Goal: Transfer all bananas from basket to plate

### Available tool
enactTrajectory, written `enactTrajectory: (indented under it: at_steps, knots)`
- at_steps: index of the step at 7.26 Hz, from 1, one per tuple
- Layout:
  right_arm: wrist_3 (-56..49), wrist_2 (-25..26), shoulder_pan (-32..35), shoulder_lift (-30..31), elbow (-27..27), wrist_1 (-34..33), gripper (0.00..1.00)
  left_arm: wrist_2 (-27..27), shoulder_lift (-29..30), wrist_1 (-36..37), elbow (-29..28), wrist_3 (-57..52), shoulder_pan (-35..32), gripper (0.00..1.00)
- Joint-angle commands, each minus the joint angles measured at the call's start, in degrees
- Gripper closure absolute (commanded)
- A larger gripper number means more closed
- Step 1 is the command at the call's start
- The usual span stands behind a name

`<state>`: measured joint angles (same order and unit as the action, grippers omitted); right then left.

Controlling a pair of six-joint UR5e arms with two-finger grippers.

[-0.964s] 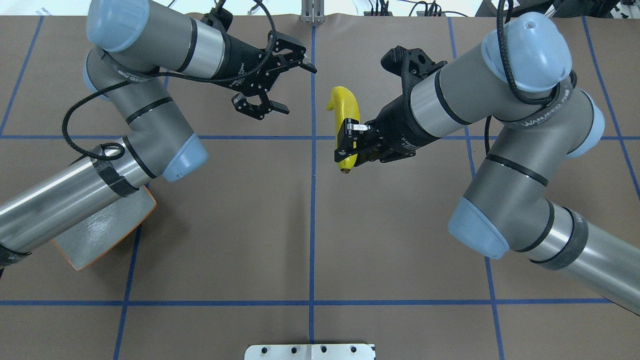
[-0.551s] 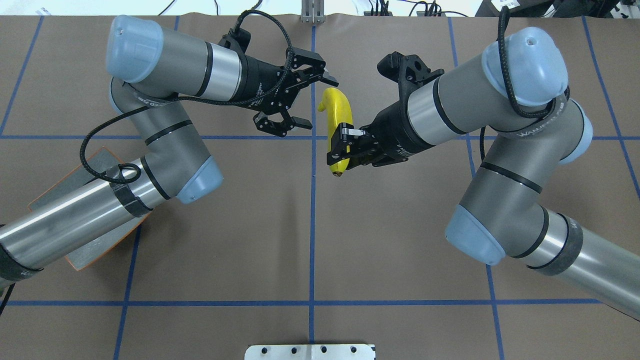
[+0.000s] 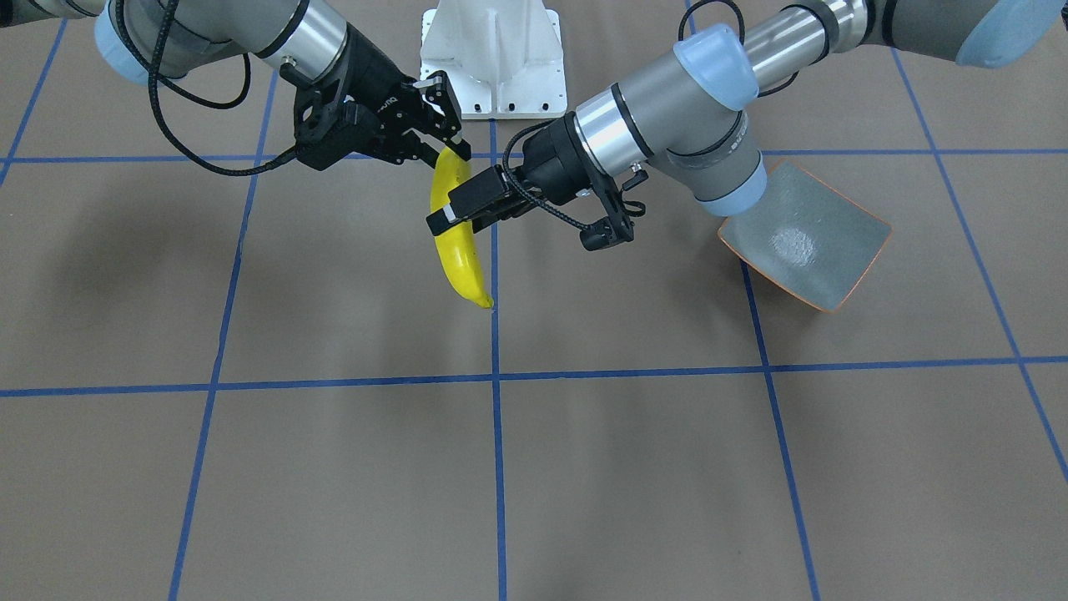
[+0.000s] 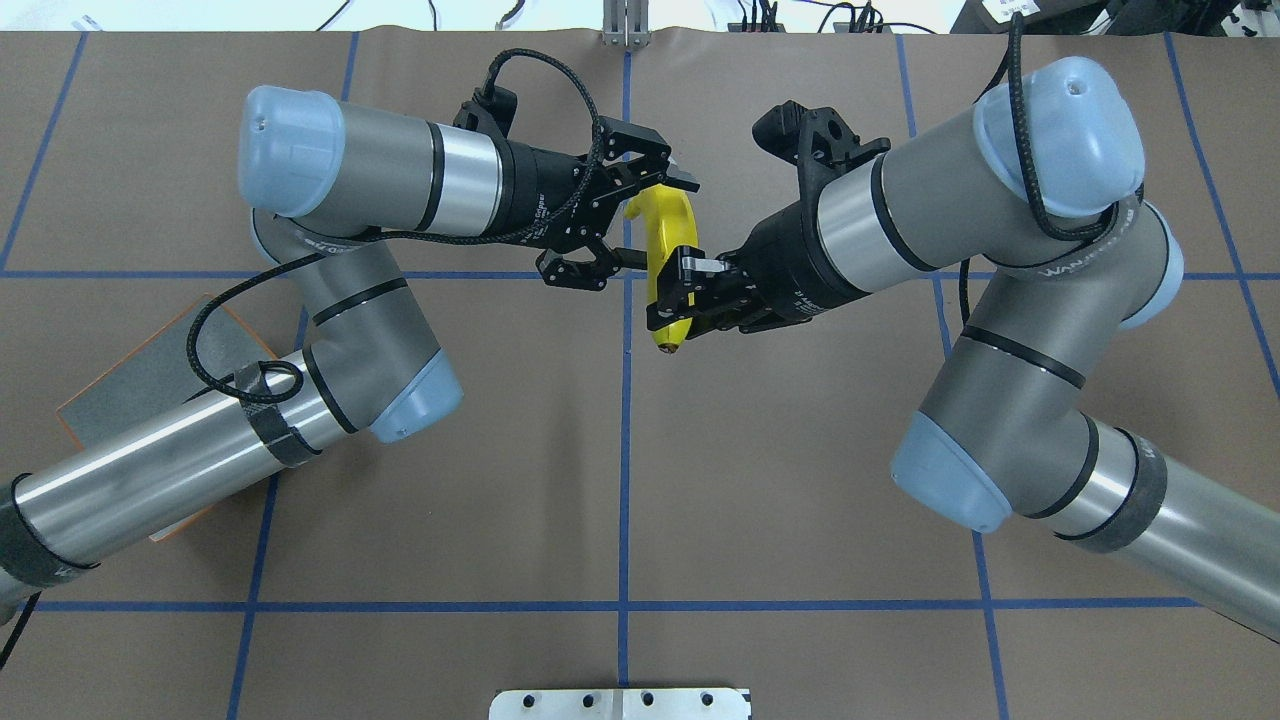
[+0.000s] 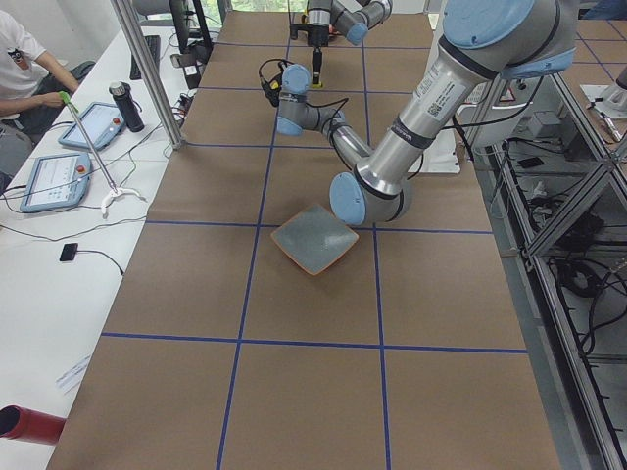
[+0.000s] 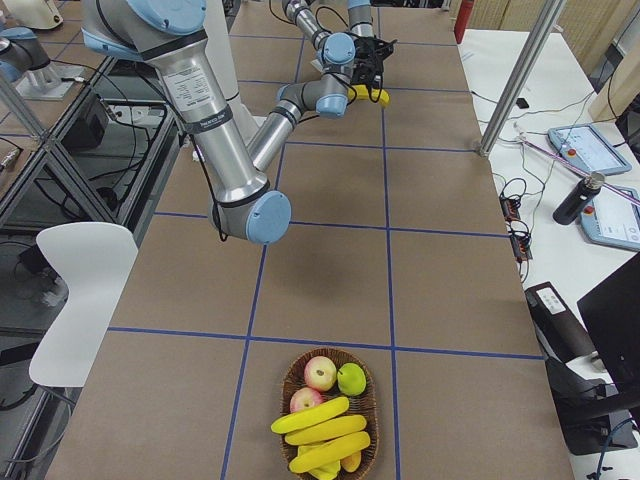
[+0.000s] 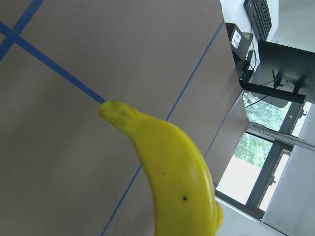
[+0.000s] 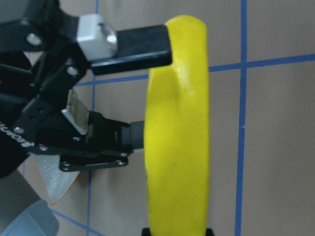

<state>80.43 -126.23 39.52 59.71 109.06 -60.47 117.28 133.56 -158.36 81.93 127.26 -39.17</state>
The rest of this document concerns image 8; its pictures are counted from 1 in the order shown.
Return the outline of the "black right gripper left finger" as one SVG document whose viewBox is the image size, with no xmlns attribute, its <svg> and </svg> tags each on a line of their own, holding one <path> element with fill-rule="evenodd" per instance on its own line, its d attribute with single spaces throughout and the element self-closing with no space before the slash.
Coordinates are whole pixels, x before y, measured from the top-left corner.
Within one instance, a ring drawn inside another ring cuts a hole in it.
<svg viewBox="0 0 315 236">
<path fill-rule="evenodd" d="M 143 228 L 142 236 L 151 236 L 150 228 Z"/>
</svg>

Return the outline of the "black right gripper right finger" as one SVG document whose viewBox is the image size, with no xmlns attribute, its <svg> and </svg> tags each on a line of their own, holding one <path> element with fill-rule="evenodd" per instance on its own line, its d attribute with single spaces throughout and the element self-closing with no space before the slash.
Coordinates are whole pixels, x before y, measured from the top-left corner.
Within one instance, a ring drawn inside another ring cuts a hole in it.
<svg viewBox="0 0 315 236">
<path fill-rule="evenodd" d="M 205 236 L 214 236 L 213 230 L 211 228 L 207 228 Z"/>
</svg>

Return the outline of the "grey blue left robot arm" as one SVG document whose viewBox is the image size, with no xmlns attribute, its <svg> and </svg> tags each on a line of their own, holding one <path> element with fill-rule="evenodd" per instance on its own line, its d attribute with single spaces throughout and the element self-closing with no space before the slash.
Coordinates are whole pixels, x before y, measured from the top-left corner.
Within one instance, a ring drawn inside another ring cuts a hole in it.
<svg viewBox="0 0 315 236">
<path fill-rule="evenodd" d="M 59 223 L 18 167 L 39 159 L 56 202 L 80 171 L 123 167 L 143 148 L 142 121 L 88 110 L 74 86 L 95 75 L 172 62 L 165 25 L 115 31 L 98 14 L 65 13 L 57 0 L 0 3 L 0 233 L 55 236 Z"/>
</svg>

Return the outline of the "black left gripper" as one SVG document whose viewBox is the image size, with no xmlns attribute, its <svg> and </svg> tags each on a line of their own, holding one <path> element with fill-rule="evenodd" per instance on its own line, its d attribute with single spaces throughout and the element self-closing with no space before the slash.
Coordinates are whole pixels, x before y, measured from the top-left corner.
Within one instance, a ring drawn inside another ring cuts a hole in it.
<svg viewBox="0 0 315 236">
<path fill-rule="evenodd" d="M 91 63 L 76 39 L 79 18 L 57 0 L 0 3 L 0 175 L 31 154 L 59 155 L 85 165 L 96 156 L 95 113 L 78 116 L 83 132 L 63 110 Z"/>
</svg>

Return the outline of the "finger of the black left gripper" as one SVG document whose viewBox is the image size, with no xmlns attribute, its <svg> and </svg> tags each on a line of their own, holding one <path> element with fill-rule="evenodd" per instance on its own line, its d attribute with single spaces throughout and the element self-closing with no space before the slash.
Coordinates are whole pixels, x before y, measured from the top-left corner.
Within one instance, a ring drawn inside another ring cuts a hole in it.
<svg viewBox="0 0 315 236">
<path fill-rule="evenodd" d="M 125 123 L 90 111 L 70 90 L 62 109 L 71 131 L 64 135 L 59 169 L 64 172 L 124 167 L 143 148 L 144 122 Z"/>
<path fill-rule="evenodd" d="M 76 41 L 95 75 L 170 65 L 167 26 L 114 30 L 98 14 L 79 17 Z"/>
</svg>

